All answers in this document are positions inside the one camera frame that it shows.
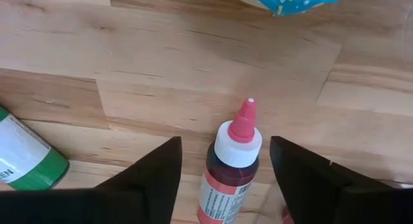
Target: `white label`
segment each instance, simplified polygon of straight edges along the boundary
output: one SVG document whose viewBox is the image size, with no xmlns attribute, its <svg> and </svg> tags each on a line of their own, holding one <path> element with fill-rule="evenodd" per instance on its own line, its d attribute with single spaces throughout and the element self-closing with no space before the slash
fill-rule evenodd
<svg viewBox="0 0 413 224">
<path fill-rule="evenodd" d="M 212 176 L 204 175 L 201 182 L 198 218 L 202 224 L 232 224 L 241 209 L 251 183 L 240 187 L 219 184 Z"/>
<path fill-rule="evenodd" d="M 0 122 L 0 181 L 13 182 L 30 172 L 51 146 L 9 114 Z"/>
</svg>

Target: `wooden floor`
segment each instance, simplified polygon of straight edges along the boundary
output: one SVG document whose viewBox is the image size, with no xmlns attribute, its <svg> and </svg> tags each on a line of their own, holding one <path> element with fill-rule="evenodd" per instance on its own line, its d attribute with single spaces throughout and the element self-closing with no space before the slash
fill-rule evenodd
<svg viewBox="0 0 413 224">
<path fill-rule="evenodd" d="M 60 187 L 93 187 L 182 136 L 182 224 L 197 223 L 207 146 L 252 96 L 265 144 L 236 222 L 250 224 L 275 180 L 273 135 L 413 182 L 412 5 L 276 19 L 236 0 L 0 0 L 0 105 L 72 160 Z"/>
</svg>

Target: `pink nozzle cap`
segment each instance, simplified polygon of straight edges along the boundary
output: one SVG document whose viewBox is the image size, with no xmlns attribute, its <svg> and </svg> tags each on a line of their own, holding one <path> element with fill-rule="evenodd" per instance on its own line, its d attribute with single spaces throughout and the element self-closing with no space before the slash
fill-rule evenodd
<svg viewBox="0 0 413 224">
<path fill-rule="evenodd" d="M 228 128 L 228 135 L 238 143 L 248 143 L 254 138 L 256 125 L 256 102 L 252 98 L 244 101 L 237 116 Z"/>
</svg>

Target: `bottle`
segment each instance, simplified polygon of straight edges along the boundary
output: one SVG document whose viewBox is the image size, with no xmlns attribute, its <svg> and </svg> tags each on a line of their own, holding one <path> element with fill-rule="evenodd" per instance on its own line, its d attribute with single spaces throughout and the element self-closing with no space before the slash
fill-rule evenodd
<svg viewBox="0 0 413 224">
<path fill-rule="evenodd" d="M 16 190 L 53 188 L 66 174 L 69 162 L 0 107 L 0 181 Z"/>
<path fill-rule="evenodd" d="M 258 166 L 263 139 L 256 123 L 256 102 L 244 101 L 235 120 L 223 123 L 208 148 L 197 216 L 201 224 L 232 224 Z"/>
</svg>

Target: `white cap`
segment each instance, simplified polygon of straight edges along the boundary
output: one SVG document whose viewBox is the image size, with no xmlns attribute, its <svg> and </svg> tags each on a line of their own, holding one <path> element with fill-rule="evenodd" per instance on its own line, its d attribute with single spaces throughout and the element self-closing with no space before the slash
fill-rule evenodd
<svg viewBox="0 0 413 224">
<path fill-rule="evenodd" d="M 217 157 L 226 165 L 235 168 L 245 168 L 255 162 L 263 144 L 263 138 L 258 129 L 254 129 L 251 142 L 238 143 L 228 135 L 232 121 L 223 123 L 218 130 L 214 150 Z"/>
</svg>

